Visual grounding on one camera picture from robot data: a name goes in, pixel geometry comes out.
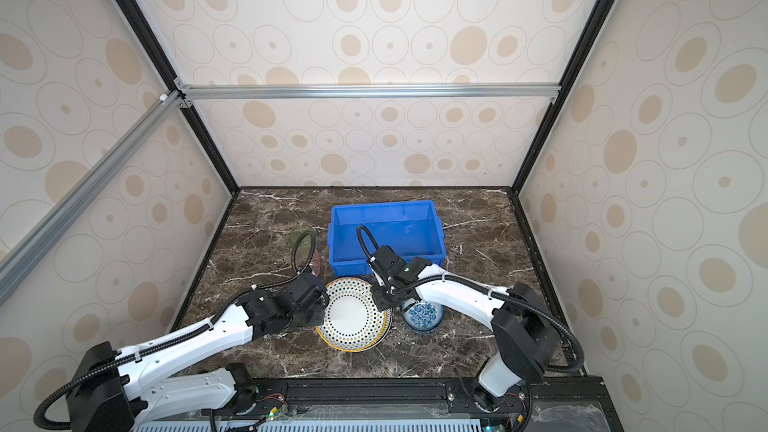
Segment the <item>white plate with yellow rim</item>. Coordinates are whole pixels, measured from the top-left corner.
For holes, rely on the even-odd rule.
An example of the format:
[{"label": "white plate with yellow rim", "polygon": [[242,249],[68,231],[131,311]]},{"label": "white plate with yellow rim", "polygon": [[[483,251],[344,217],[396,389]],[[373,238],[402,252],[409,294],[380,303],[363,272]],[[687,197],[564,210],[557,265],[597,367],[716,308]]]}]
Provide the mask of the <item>white plate with yellow rim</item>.
[{"label": "white plate with yellow rim", "polygon": [[330,298],[317,333],[326,344],[345,352],[361,352],[378,344],[392,326],[392,310],[380,312],[371,285],[354,277],[326,285]]}]

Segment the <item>blue plastic bin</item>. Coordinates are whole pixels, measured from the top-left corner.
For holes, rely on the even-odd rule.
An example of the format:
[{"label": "blue plastic bin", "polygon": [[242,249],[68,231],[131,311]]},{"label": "blue plastic bin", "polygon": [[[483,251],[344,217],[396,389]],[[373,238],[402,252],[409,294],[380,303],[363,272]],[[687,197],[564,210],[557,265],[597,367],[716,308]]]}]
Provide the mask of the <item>blue plastic bin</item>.
[{"label": "blue plastic bin", "polygon": [[[357,226],[361,224],[368,227],[379,245],[389,245],[406,262],[423,257],[442,265],[446,259],[446,234],[431,200],[335,206],[328,227],[328,262],[336,275],[372,273],[357,241]],[[363,237],[373,253],[368,236]]]}]

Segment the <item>black joint motor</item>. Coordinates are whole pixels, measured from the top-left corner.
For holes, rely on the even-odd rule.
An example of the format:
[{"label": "black joint motor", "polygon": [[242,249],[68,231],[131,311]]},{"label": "black joint motor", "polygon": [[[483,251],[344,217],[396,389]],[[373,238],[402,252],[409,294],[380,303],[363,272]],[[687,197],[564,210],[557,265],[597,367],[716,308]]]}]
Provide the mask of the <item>black joint motor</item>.
[{"label": "black joint motor", "polygon": [[373,303],[379,311],[396,307],[407,298],[418,300],[415,290],[403,294],[393,294],[392,290],[404,288],[418,280],[418,274],[432,263],[425,258],[416,257],[406,264],[389,245],[383,245],[367,261],[371,269],[384,282],[371,285]]},{"label": "black joint motor", "polygon": [[311,272],[302,272],[277,295],[257,289],[244,294],[236,304],[248,314],[246,324],[254,327],[257,339],[288,327],[322,325],[328,302],[328,292],[321,280]]},{"label": "black joint motor", "polygon": [[[85,352],[74,376],[108,364],[114,357],[109,342],[95,345]],[[73,432],[128,432],[134,417],[147,407],[140,398],[128,401],[116,369],[77,386],[66,397]]]},{"label": "black joint motor", "polygon": [[[519,282],[508,292],[536,308],[547,310],[536,292],[526,284]],[[560,345],[557,330],[533,312],[509,303],[495,310],[491,326],[504,365],[529,383],[539,382]]]}]

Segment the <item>blue and white porcelain cup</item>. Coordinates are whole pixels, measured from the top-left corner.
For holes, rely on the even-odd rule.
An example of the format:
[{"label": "blue and white porcelain cup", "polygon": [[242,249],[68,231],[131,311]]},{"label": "blue and white porcelain cup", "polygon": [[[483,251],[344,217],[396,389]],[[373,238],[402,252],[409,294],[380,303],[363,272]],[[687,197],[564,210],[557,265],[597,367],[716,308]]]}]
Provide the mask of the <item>blue and white porcelain cup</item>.
[{"label": "blue and white porcelain cup", "polygon": [[410,298],[400,304],[402,317],[415,332],[425,334],[434,331],[440,325],[445,309],[442,304],[417,301]]}]

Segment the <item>black frame edge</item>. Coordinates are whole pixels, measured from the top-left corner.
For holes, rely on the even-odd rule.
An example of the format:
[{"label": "black frame edge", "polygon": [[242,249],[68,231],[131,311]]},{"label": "black frame edge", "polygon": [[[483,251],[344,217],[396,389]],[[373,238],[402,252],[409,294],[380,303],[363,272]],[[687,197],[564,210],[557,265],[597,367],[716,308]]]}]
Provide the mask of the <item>black frame edge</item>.
[{"label": "black frame edge", "polygon": [[[520,198],[511,188],[508,190],[507,196],[509,197],[509,204],[512,207],[512,213],[517,219],[518,227],[520,227],[520,233],[525,240],[525,248],[528,250],[528,256],[531,259],[533,270],[536,272],[536,279],[538,279],[538,283],[542,287],[544,300],[546,301],[549,310],[552,312],[552,315],[554,315],[555,318],[563,324],[568,325],[568,321],[565,319],[565,313],[562,309],[562,306],[560,305],[560,299],[558,298],[557,293],[554,291],[554,285],[552,284],[552,279],[549,276],[549,271],[547,270],[547,266],[544,264],[542,253],[538,249],[538,245],[536,244],[536,240],[533,236],[531,225],[528,223],[528,218],[525,216],[523,206],[520,203]],[[573,351],[569,347],[565,347],[564,344],[562,349],[565,359],[570,364],[573,363],[573,360],[575,359]],[[584,367],[581,368],[581,373],[585,376],[588,375]]]},{"label": "black frame edge", "polygon": [[[165,55],[163,47],[160,45],[160,42],[158,42],[158,38],[152,31],[138,2],[136,0],[114,1],[117,3],[118,7],[120,7],[120,11],[128,21],[134,34],[136,34],[141,46],[144,48],[144,51],[149,56],[155,69],[160,74],[160,78],[162,78],[165,86],[168,90],[178,90],[178,87],[174,82],[177,77],[176,71],[168,60],[168,56]],[[179,93],[183,98],[184,92],[179,90]],[[219,176],[224,181],[226,188],[229,190],[230,194],[234,196],[239,191],[237,182],[235,181],[232,172],[229,170],[229,167],[226,166],[226,162],[221,156],[219,149],[216,148],[213,138],[211,138],[208,133],[208,129],[205,127],[205,124],[203,124],[203,121],[200,120],[197,111],[192,106],[182,107],[181,110],[187,123],[189,123],[192,132],[194,132],[197,140],[200,141],[203,150],[205,150],[211,163],[213,163],[214,168],[216,168]]]},{"label": "black frame edge", "polygon": [[525,181],[531,174],[536,159],[544,148],[544,144],[546,143],[547,138],[549,138],[549,133],[552,130],[554,123],[557,121],[565,101],[568,99],[568,96],[570,96],[571,89],[573,89],[576,79],[578,78],[581,69],[584,67],[584,62],[586,62],[587,56],[592,50],[592,46],[597,41],[598,35],[600,34],[603,24],[605,24],[605,20],[608,18],[615,1],[616,0],[597,0],[595,2],[592,13],[587,19],[587,24],[584,26],[584,31],[581,33],[581,37],[571,55],[571,59],[565,67],[565,72],[563,72],[563,77],[560,80],[560,93],[558,94],[558,98],[554,103],[550,104],[549,108],[547,108],[544,118],[542,119],[542,124],[536,131],[533,142],[525,153],[523,164],[518,171],[517,177],[514,179],[512,190],[515,195],[520,193]]},{"label": "black frame edge", "polygon": [[226,221],[227,219],[229,219],[230,213],[232,213],[232,209],[235,207],[235,202],[237,201],[237,198],[239,196],[240,196],[240,191],[238,190],[230,198],[230,203],[226,205],[224,214],[221,216],[221,221],[219,222],[219,225],[216,227],[216,232],[214,232],[214,236],[210,240],[208,249],[205,251],[205,255],[203,255],[203,261],[200,263],[200,266],[198,267],[197,272],[195,273],[194,278],[192,279],[192,283],[190,284],[189,289],[187,290],[187,294],[184,296],[184,300],[181,302],[181,306],[179,307],[179,310],[176,312],[174,324],[170,327],[171,332],[177,331],[181,328],[181,322],[184,321],[184,316],[187,315],[187,309],[189,308],[190,303],[192,303],[192,297],[194,296],[194,293],[197,290],[197,285],[200,283],[200,280],[202,280],[203,278],[203,273],[205,273],[205,269],[208,267],[208,261],[210,260],[210,256],[214,254],[214,249],[216,249],[216,244],[219,241],[219,237],[221,237],[221,233],[224,231],[224,226],[226,225]]},{"label": "black frame edge", "polygon": [[[458,386],[459,378],[253,378],[262,395],[280,393],[285,401],[300,411],[310,410],[315,405],[341,406],[397,406],[401,404],[448,406],[448,417],[480,419],[481,425],[504,424],[507,410],[481,412],[478,409],[462,408],[462,398],[456,394],[456,402],[448,398],[451,388]],[[473,378],[462,378],[469,383]],[[624,432],[616,407],[605,382],[600,377],[546,377],[543,381],[530,384],[534,406],[540,403],[597,402],[611,432]],[[245,415],[229,415],[230,410],[220,414],[223,420],[257,420],[263,417],[261,410]]]},{"label": "black frame edge", "polygon": [[240,190],[293,190],[294,188],[299,190],[417,190],[419,188],[424,190],[509,190],[509,186],[243,186]]}]

